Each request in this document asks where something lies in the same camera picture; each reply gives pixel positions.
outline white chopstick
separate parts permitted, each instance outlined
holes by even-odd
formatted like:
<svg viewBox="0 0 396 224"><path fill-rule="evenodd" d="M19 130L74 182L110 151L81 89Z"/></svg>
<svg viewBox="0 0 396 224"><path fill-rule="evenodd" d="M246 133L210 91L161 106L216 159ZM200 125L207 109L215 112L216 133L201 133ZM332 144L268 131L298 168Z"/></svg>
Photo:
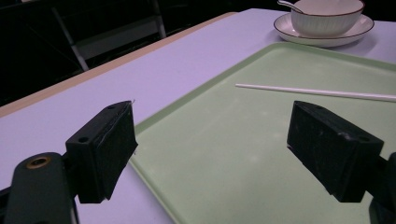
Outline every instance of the white chopstick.
<svg viewBox="0 0 396 224"><path fill-rule="evenodd" d="M356 98L363 100L396 102L396 95L362 93L362 92L351 92L351 91L323 91L323 90L310 90L310 89L276 87L276 86L259 86L259 85L249 85L249 84L235 84L235 86L241 88L259 89L259 90L267 90L267 91L286 91L286 92L297 92L297 93L306 93L306 94L315 94L315 95Z"/></svg>

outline dark background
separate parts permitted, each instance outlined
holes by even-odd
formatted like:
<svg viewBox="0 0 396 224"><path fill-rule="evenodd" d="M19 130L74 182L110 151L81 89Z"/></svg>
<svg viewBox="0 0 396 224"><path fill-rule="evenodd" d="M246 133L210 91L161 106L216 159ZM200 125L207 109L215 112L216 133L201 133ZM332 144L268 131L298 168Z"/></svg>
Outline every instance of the dark background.
<svg viewBox="0 0 396 224"><path fill-rule="evenodd" d="M97 35L153 14L147 0L0 0L0 106L82 72L52 7L73 39ZM167 35L230 11L267 8L289 11L276 0L158 0ZM366 0L363 14L396 21L390 0ZM90 68L159 40L151 35L87 61Z"/></svg>

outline chair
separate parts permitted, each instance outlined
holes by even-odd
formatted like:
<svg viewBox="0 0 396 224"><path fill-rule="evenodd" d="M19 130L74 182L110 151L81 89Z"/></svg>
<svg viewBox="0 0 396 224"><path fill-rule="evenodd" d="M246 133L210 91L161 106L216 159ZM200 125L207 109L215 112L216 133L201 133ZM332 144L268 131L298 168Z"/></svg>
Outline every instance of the chair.
<svg viewBox="0 0 396 224"><path fill-rule="evenodd" d="M52 12L84 71L90 69L86 62L90 58L149 35L166 37L157 0L80 0L66 4L53 7Z"/></svg>

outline black mount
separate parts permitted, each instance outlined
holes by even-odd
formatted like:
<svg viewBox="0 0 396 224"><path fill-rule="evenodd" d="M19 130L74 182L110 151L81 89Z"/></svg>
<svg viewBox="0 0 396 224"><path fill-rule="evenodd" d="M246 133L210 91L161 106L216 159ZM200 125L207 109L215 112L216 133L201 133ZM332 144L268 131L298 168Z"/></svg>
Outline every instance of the black mount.
<svg viewBox="0 0 396 224"><path fill-rule="evenodd" d="M107 106L66 141L66 153L22 161L0 191L0 224L79 223L81 203L110 199L137 147L130 101Z"/></svg>
<svg viewBox="0 0 396 224"><path fill-rule="evenodd" d="M396 223L396 153L379 156L384 142L328 109L295 101L288 148L340 203L373 195L372 224Z"/></svg>

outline white spoon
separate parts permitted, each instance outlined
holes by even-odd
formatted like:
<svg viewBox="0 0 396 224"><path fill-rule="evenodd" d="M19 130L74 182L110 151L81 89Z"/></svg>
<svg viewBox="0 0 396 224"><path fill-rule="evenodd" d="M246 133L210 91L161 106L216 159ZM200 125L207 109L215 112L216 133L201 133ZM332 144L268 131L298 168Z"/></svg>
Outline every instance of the white spoon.
<svg viewBox="0 0 396 224"><path fill-rule="evenodd" d="M277 0L277 3L278 3L279 5L282 5L282 6L285 6L285 7L291 7L291 8L293 8L294 10L303 13L303 12L302 12L299 8L297 8L293 3L290 3L290 2L287 2L287 1L284 1L284 0Z"/></svg>

